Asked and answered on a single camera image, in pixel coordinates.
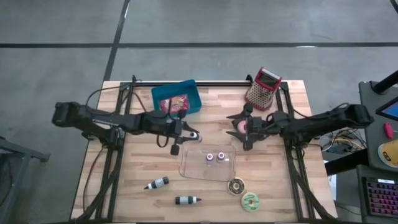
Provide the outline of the small red device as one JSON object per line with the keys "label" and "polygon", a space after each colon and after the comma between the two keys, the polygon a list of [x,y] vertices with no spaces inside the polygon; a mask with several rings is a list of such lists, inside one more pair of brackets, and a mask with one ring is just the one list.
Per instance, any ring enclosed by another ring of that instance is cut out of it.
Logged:
{"label": "small red device", "polygon": [[389,122],[383,124],[383,130],[388,139],[394,138],[394,130]]}

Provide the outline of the chocolate frosted toy donut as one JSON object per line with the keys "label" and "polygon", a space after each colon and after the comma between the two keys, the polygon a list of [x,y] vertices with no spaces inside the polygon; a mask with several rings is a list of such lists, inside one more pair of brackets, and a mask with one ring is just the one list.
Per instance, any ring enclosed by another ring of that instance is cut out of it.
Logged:
{"label": "chocolate frosted toy donut", "polygon": [[243,179],[235,177],[228,181],[227,189],[231,195],[242,195],[246,191],[246,183],[243,181]]}

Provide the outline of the black slanted pole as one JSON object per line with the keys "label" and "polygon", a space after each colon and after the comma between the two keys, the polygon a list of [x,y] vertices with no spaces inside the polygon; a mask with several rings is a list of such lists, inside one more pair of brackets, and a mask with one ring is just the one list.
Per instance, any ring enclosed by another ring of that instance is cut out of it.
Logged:
{"label": "black slanted pole", "polygon": [[392,86],[398,84],[398,70],[379,82],[371,82],[373,92],[383,95]]}

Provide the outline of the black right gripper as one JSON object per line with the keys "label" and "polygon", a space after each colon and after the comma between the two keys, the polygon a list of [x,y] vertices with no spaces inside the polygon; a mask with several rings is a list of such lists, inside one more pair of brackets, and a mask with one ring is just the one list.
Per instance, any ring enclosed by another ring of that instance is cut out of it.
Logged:
{"label": "black right gripper", "polygon": [[243,149],[249,151],[253,148],[253,144],[257,141],[262,141],[266,138],[265,122],[260,116],[252,116],[253,106],[246,103],[243,107],[243,112],[227,116],[228,119],[244,119],[244,134],[227,131],[226,133],[243,140]]}

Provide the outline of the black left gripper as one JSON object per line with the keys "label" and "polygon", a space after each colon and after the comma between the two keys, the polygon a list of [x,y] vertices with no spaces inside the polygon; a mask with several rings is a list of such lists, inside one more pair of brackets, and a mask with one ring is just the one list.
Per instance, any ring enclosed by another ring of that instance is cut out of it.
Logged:
{"label": "black left gripper", "polygon": [[182,130],[198,133],[198,131],[196,129],[193,129],[192,127],[190,127],[186,121],[182,121],[182,119],[184,119],[184,117],[186,117],[186,114],[187,114],[186,110],[179,110],[177,112],[177,117],[173,118],[170,110],[167,111],[167,116],[172,120],[169,136],[171,138],[174,138],[174,143],[172,144],[172,146],[170,148],[170,154],[173,156],[177,156],[179,154],[180,145],[182,145],[183,142],[186,142],[186,141],[201,142],[202,141],[202,137],[200,137],[200,136],[181,137]]}

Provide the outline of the blue plastic bin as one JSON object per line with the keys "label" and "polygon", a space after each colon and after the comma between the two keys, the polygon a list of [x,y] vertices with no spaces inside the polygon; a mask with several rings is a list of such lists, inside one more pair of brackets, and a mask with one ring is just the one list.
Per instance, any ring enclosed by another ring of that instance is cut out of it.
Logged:
{"label": "blue plastic bin", "polygon": [[[201,109],[201,99],[195,80],[185,80],[183,82],[154,87],[151,93],[155,110],[161,110],[159,108],[160,100],[182,94],[188,95],[190,108],[187,110],[187,114],[197,113]],[[171,113],[171,115],[173,118],[177,117],[177,113]]]}

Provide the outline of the clear plastic bin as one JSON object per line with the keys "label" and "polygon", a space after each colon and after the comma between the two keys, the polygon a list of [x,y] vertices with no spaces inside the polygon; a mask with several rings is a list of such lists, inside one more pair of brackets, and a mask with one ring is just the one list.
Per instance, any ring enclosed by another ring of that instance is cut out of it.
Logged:
{"label": "clear plastic bin", "polygon": [[[216,161],[219,152],[225,154],[222,164]],[[211,166],[205,163],[208,153],[214,157]],[[236,149],[232,145],[191,144],[182,149],[179,172],[186,178],[228,182],[235,177],[235,161]]]}

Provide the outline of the grey metal furniture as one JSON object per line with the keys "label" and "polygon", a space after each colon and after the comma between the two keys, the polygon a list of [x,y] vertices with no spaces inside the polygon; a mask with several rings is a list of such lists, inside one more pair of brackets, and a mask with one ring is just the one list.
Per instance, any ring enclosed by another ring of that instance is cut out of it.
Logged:
{"label": "grey metal furniture", "polygon": [[30,160],[36,158],[40,162],[47,162],[49,157],[50,154],[44,154],[42,152],[14,144],[0,136],[0,180],[2,179],[1,167],[3,165],[9,169],[7,174],[10,180],[10,184],[6,184],[8,188],[5,196],[0,198],[0,224],[7,224],[9,221],[11,211],[21,189]]}

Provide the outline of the dark grey side desk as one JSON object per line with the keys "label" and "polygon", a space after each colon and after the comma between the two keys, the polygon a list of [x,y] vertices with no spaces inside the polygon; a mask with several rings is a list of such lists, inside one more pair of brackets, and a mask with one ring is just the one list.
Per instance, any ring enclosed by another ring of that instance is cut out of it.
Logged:
{"label": "dark grey side desk", "polygon": [[355,152],[345,157],[326,163],[328,175],[338,174],[351,169],[356,169],[361,218],[365,223],[372,224],[398,224],[397,215],[372,215],[368,197],[367,180],[374,180],[377,184],[384,185],[385,180],[393,180],[398,185],[398,168],[392,168],[381,161],[378,156],[378,147],[387,142],[387,137],[382,133],[382,125],[390,121],[394,128],[398,128],[398,118],[377,115],[376,112],[391,105],[398,100],[398,86],[384,84],[383,82],[359,83],[361,104],[364,105],[374,122],[364,129],[366,137],[366,149]]}

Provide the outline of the white box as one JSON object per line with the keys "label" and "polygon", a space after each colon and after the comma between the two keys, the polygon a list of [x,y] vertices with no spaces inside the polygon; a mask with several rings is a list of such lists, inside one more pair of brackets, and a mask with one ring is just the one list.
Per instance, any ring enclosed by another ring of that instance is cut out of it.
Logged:
{"label": "white box", "polygon": [[336,200],[336,185],[337,185],[337,175],[328,176],[329,186],[333,200]]}

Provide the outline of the red snack packet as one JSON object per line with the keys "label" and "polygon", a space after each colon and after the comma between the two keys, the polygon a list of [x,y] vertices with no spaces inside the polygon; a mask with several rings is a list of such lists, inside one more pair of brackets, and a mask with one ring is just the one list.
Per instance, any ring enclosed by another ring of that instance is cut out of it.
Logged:
{"label": "red snack packet", "polygon": [[187,94],[173,96],[159,101],[159,108],[169,113],[177,113],[180,110],[188,110],[190,103]]}

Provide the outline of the yellow black device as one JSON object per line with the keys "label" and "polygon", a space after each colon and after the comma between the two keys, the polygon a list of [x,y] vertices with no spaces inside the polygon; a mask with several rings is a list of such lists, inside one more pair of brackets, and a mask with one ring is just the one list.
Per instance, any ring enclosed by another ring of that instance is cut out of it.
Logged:
{"label": "yellow black device", "polygon": [[377,152],[385,165],[398,169],[398,139],[381,144]]}

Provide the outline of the red metal box grater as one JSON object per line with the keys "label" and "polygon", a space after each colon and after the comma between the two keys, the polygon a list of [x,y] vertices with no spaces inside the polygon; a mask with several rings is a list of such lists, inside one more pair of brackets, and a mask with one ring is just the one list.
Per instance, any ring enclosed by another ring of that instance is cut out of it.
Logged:
{"label": "red metal box grater", "polygon": [[244,96],[246,103],[261,111],[268,110],[281,82],[282,77],[261,67]]}

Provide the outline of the green frosted toy donut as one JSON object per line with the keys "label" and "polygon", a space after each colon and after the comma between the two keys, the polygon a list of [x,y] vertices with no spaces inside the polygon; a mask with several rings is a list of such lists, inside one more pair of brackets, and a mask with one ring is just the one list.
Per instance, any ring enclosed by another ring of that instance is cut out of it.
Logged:
{"label": "green frosted toy donut", "polygon": [[247,212],[255,212],[260,207],[259,197],[252,192],[247,192],[241,197],[241,206]]}

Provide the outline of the backlit black keyboard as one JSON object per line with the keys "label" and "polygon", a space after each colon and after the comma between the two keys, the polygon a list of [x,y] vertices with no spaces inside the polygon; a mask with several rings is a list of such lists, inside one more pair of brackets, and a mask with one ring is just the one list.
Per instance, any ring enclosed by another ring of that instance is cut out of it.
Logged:
{"label": "backlit black keyboard", "polygon": [[365,199],[372,216],[398,218],[398,180],[364,178]]}

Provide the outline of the black aluminium table frame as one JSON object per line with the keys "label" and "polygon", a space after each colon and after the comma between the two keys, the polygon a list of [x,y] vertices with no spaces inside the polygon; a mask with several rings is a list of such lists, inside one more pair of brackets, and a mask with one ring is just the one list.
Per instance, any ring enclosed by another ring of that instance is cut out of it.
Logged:
{"label": "black aluminium table frame", "polygon": [[[247,212],[241,196],[227,191],[227,182],[182,177],[180,158],[170,155],[170,145],[159,148],[156,136],[126,136],[121,171],[114,204],[114,222],[294,222],[297,221],[291,181],[283,140],[270,137],[257,142],[244,152],[242,144],[225,131],[232,129],[225,117],[243,108],[247,81],[197,81],[202,107],[199,113],[187,115],[189,125],[203,135],[200,146],[230,146],[236,149],[236,176],[247,184],[246,189],[260,198],[259,210]],[[310,188],[329,214],[337,217],[328,177],[319,146],[305,149],[305,168]],[[144,190],[155,179],[167,176],[170,183],[156,190]],[[176,205],[175,197],[193,195],[202,199],[194,205]]]}

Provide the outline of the tilted screen monitor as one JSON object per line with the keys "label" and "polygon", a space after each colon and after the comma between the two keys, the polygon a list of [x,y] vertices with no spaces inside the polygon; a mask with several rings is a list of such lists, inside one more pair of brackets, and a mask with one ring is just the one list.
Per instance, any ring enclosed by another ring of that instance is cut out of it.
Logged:
{"label": "tilted screen monitor", "polygon": [[376,114],[385,118],[398,121],[398,96],[388,101],[376,110]]}

